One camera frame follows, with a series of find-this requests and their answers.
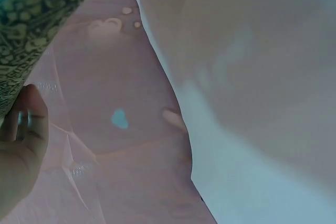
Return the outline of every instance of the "white cloth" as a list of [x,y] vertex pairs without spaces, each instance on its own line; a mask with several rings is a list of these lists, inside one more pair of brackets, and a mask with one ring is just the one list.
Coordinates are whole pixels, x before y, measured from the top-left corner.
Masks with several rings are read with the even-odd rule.
[[335,0],[137,0],[218,223],[336,223]]

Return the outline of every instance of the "cyan heart shape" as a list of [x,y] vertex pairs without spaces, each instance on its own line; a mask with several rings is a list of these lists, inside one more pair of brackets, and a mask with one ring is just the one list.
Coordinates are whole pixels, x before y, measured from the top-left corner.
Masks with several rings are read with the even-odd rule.
[[111,121],[115,126],[123,130],[127,129],[129,126],[125,112],[122,109],[117,109],[114,112],[113,116],[111,117]]

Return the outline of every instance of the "pink fabric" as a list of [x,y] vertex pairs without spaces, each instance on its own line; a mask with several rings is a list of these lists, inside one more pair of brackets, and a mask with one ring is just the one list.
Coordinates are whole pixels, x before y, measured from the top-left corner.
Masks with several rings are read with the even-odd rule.
[[[2,224],[215,223],[190,180],[187,135],[162,119],[178,105],[135,0],[86,0],[28,83],[49,107],[50,144]],[[111,122],[119,108],[128,129]]]

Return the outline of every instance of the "finger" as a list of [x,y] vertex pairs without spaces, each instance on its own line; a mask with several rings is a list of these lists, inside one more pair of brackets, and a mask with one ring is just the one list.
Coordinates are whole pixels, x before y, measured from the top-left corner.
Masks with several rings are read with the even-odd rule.
[[0,127],[0,141],[12,142],[15,140],[18,124],[18,110],[13,107],[5,116]]
[[27,110],[20,111],[16,140],[22,141],[27,134],[27,129],[28,129],[28,111]]
[[28,128],[22,143],[42,162],[49,140],[48,109],[34,85],[28,85],[24,97],[28,110]]
[[183,132],[188,132],[187,127],[185,126],[183,118],[180,114],[166,109],[162,112],[162,116],[169,124],[178,127]]

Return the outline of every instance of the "hand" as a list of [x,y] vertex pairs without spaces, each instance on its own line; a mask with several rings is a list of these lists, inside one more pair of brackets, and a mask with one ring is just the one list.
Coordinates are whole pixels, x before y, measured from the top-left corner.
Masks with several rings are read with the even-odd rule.
[[48,109],[36,87],[25,86],[0,127],[0,220],[33,189],[48,137]]

